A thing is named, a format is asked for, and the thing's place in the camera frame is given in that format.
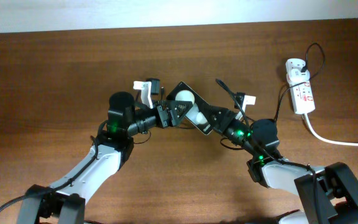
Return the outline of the black smartphone with white circles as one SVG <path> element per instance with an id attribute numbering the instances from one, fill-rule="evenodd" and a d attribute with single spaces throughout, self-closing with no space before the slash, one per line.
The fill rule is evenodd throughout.
<path id="1" fill-rule="evenodd" d="M 212 125 L 207 121 L 205 115 L 199 109 L 199 105 L 208 105 L 208 103 L 199 96 L 185 82 L 180 82 L 168 95 L 168 100 L 190 101 L 192 108 L 187 112 L 185 118 L 204 135 L 209 135 L 213 130 Z"/>

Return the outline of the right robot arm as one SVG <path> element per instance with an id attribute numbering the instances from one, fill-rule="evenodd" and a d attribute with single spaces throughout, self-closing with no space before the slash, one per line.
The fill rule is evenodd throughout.
<path id="1" fill-rule="evenodd" d="M 277 149 L 271 119 L 244 124 L 227 108 L 203 103 L 199 109 L 214 131 L 252 155 L 247 166 L 254 182 L 299 196 L 303 210 L 286 214 L 279 223 L 358 223 L 358 179 L 347 164 L 290 162 Z"/>

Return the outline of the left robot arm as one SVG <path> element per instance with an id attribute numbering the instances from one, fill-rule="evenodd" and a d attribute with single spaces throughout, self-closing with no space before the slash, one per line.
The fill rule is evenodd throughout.
<path id="1" fill-rule="evenodd" d="M 86 204 L 129 159 L 135 146 L 134 136 L 154 127 L 178 126 L 194 102 L 193 94 L 184 92 L 153 106 L 137 102 L 125 91 L 113 94 L 108 118 L 92 138 L 88 155 L 48 187 L 33 185 L 24 195 L 17 222 L 39 223 L 41 218 L 55 215 L 59 223 L 84 223 Z"/>

